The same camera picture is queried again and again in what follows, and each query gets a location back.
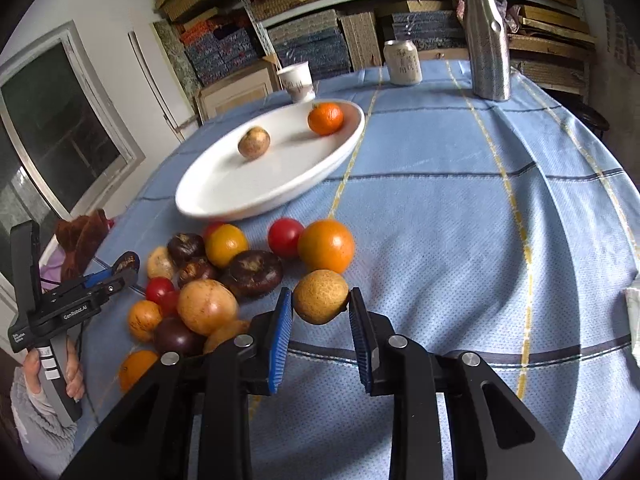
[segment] brown stuffed toy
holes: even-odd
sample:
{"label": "brown stuffed toy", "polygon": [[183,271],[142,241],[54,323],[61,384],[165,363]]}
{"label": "brown stuffed toy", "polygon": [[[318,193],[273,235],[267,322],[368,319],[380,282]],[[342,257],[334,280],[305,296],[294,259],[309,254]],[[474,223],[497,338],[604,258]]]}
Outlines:
{"label": "brown stuffed toy", "polygon": [[109,221],[102,209],[96,209],[89,216],[79,216],[71,222],[58,221],[56,238],[65,251],[65,261],[60,270],[61,282],[84,274],[108,232]]}

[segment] silver thermos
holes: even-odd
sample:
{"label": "silver thermos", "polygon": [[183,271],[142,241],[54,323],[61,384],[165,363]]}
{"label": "silver thermos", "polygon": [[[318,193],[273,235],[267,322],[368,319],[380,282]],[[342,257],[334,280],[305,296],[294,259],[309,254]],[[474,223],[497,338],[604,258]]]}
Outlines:
{"label": "silver thermos", "polygon": [[474,93],[491,101],[506,101],[511,97],[509,43],[495,1],[465,0],[463,24]]}

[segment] human hand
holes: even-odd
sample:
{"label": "human hand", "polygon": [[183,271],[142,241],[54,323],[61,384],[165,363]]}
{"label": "human hand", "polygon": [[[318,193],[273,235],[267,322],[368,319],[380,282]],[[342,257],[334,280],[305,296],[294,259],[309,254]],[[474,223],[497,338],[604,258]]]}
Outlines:
{"label": "human hand", "polygon": [[[42,391],[38,372],[40,371],[40,356],[34,348],[25,357],[22,363],[22,371],[24,373],[24,381],[27,383],[29,391],[37,395]],[[76,347],[71,339],[66,338],[66,394],[75,400],[82,399],[84,396],[84,383],[82,376],[82,368],[78,360]]]}

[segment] window frame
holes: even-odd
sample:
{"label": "window frame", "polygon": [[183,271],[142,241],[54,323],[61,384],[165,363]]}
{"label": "window frame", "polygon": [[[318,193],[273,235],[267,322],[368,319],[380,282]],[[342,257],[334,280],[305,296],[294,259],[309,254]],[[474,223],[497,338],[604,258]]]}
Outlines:
{"label": "window frame", "polygon": [[[19,134],[11,120],[2,96],[2,85],[11,79],[25,65],[50,48],[62,44],[66,58],[74,75],[95,115],[105,132],[120,152],[120,156],[102,172],[89,187],[71,211],[68,211],[47,185],[26,151]],[[102,86],[97,73],[87,56],[74,22],[67,22],[37,40],[28,44],[6,63],[0,66],[0,120],[3,122],[9,139],[20,158],[24,169],[33,180],[36,188],[60,218],[71,220],[96,207],[104,205],[108,197],[123,183],[127,176],[144,160],[144,154],[133,136],[120,118],[113,102]]]}

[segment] gray sleeve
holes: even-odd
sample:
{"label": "gray sleeve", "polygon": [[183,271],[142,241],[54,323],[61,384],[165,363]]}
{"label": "gray sleeve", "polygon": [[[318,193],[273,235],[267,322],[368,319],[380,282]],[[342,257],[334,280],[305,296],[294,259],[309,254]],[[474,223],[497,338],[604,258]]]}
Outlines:
{"label": "gray sleeve", "polygon": [[22,449],[46,480],[57,479],[71,460],[76,425],[65,428],[55,414],[36,410],[27,394],[22,368],[16,368],[11,404]]}

